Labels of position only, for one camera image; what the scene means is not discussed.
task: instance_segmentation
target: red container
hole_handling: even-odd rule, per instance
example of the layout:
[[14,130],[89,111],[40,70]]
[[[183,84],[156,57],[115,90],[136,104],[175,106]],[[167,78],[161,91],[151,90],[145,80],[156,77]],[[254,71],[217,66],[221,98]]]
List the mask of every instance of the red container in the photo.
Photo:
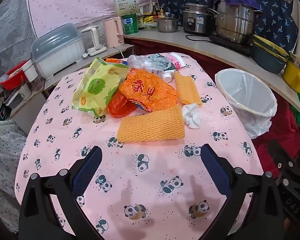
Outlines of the red container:
[[[15,66],[13,69],[9,70],[7,72],[7,75],[11,75],[13,72],[15,72],[17,69],[21,68],[25,63],[27,63],[28,60],[20,62],[17,66]],[[23,83],[27,81],[27,77],[23,70],[20,70],[17,74],[12,76],[11,78],[7,79],[4,82],[0,82],[0,85],[2,85],[6,90],[14,90],[18,86],[20,86]]]

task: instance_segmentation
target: red fabric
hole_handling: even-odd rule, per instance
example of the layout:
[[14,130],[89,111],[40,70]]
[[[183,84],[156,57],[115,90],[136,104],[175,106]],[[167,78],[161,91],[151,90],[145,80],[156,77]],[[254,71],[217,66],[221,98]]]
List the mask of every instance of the red fabric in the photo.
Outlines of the red fabric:
[[[214,58],[171,45],[127,38],[125,38],[125,43],[134,45],[135,54],[139,56],[163,52],[180,52],[187,54],[198,62],[213,81],[217,72],[222,69],[232,68],[228,64]],[[277,113],[271,119],[272,125],[269,132],[253,139],[252,142],[256,148],[263,170],[270,171],[274,177],[277,177],[279,175],[279,171],[274,165],[271,156],[268,154],[268,141],[277,140],[290,157],[295,159],[300,151],[300,131],[297,126],[296,119],[290,110],[289,103],[276,92],[273,91],[273,93],[277,98],[278,108]]]

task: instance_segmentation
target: green can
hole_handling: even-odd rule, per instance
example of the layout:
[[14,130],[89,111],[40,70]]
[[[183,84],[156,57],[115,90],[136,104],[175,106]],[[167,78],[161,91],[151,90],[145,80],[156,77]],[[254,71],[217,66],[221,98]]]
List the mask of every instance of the green can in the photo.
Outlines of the green can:
[[124,34],[138,32],[137,14],[128,14],[121,16]]

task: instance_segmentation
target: white trash can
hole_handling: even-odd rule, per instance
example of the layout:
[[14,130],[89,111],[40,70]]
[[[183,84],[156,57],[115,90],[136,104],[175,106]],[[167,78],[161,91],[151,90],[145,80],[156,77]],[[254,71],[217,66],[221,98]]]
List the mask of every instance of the white trash can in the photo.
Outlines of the white trash can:
[[270,119],[277,112],[277,99],[266,84],[234,68],[219,71],[215,80],[251,139],[269,131]]

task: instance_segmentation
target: pink tablecloth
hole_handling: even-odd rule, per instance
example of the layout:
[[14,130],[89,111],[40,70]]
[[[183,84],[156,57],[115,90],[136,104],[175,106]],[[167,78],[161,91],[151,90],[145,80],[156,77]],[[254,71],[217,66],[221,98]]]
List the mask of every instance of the pink tablecloth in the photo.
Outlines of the pink tablecloth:
[[[226,199],[201,162],[199,147],[209,143],[247,173],[263,171],[249,136],[204,66],[181,55],[187,65],[179,72],[193,77],[202,97],[200,129],[186,127],[186,137],[178,140],[117,142],[120,119],[109,114],[94,118],[71,109],[84,70],[72,73],[59,82],[29,133],[16,176],[19,203],[30,174],[55,175],[97,145],[102,163],[77,201],[105,239],[198,239]],[[138,109],[132,115],[144,113]],[[233,230],[239,228],[249,202],[247,194]],[[53,203],[64,230],[71,232],[55,197]],[[189,212],[196,205],[198,211]]]

